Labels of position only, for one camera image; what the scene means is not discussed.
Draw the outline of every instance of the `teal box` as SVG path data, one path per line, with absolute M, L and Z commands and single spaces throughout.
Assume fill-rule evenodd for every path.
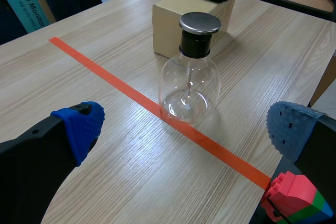
M 7 0 L 28 33 L 50 25 L 38 0 Z

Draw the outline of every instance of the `clear glass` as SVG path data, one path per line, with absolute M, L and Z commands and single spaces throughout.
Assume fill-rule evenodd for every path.
M 220 88 L 219 72 L 210 58 L 181 54 L 162 68 L 159 104 L 172 118 L 198 123 L 216 108 Z

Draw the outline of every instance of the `metal cap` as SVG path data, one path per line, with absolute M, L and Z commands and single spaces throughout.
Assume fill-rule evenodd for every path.
M 191 34 L 210 35 L 219 31 L 221 22 L 209 13 L 186 13 L 180 18 L 180 27 Z

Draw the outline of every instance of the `orange tape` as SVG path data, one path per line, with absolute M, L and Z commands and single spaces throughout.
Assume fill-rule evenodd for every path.
M 101 66 L 99 66 L 86 56 L 82 55 L 80 52 L 76 51 L 59 38 L 54 37 L 49 41 L 53 43 L 56 47 L 61 49 L 63 52 L 73 57 L 79 63 L 84 65 L 86 68 L 91 70 L 93 73 L 98 75 L 100 78 L 127 95 L 133 101 L 143 106 L 145 109 L 159 117 L 171 127 L 181 132 L 190 140 L 194 141 L 200 147 L 207 150 L 212 155 L 223 161 L 225 164 L 251 180 L 253 183 L 255 183 L 264 190 L 267 188 L 270 182 L 270 178 L 266 174 L 254 168 L 249 163 L 237 157 L 235 154 L 222 147 L 221 145 L 217 144 L 215 141 L 211 140 L 209 137 L 205 136 L 190 125 L 169 118 L 165 115 L 165 113 L 162 113 L 161 108 L 157 103 L 153 102 L 152 100 L 141 94 L 139 91 L 133 89 L 131 86 L 121 81 L 116 76 L 106 71 Z

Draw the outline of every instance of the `wood grain tabletop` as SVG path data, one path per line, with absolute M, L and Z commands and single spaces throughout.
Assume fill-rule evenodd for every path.
M 105 109 L 101 136 L 56 193 L 44 224 L 248 223 L 263 190 L 51 44 L 57 36 L 158 102 L 166 58 L 152 48 L 152 5 L 112 0 L 0 46 L 1 141 L 82 101 Z M 222 88 L 195 127 L 271 176 L 266 130 L 276 101 L 307 105 L 336 49 L 336 25 L 257 0 L 236 0 L 212 49 Z

